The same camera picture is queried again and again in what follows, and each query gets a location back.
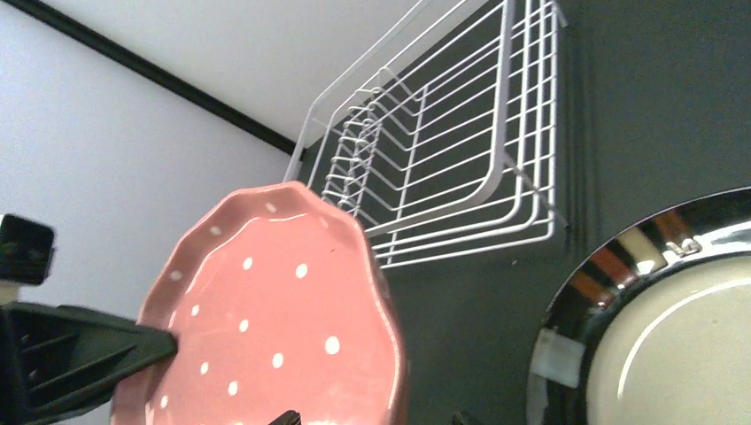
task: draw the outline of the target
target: stainless steel bowl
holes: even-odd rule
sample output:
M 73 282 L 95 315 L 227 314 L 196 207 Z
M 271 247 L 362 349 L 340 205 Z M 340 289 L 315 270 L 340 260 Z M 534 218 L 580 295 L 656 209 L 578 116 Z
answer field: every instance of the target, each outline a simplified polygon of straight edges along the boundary
M 688 267 L 749 254 L 751 188 L 672 207 L 603 244 L 547 308 L 530 360 L 527 423 L 590 423 L 587 379 L 616 316 L 639 294 Z

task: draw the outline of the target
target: metal wire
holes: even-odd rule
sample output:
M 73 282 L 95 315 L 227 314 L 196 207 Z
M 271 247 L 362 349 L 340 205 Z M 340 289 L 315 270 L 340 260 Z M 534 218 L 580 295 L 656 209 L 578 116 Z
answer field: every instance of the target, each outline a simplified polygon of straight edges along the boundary
M 470 3 L 405 41 L 328 122 L 315 117 L 314 104 L 300 136 L 303 143 L 309 127 L 325 126 L 307 184 L 360 219 L 383 267 L 535 243 L 566 224 L 554 206 L 557 31 L 565 19 L 554 1 Z M 397 67 L 470 7 L 464 22 Z M 382 41 L 398 40 L 413 18 Z

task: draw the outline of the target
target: pink plate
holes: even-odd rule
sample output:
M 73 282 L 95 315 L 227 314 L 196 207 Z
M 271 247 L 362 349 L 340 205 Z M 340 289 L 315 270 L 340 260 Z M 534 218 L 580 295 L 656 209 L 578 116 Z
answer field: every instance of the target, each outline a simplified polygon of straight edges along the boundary
M 406 421 L 404 345 L 368 240 L 300 183 L 222 200 L 177 244 L 138 323 L 180 350 L 120 383 L 112 424 Z

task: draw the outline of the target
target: wire rack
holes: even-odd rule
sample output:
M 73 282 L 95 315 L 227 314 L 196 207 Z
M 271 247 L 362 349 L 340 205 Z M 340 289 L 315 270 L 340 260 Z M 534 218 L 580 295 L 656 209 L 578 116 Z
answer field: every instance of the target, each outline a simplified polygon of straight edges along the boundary
M 383 267 L 544 241 L 566 223 L 557 5 L 441 3 L 418 2 L 321 93 L 285 176 L 310 146 L 307 185 L 360 220 Z

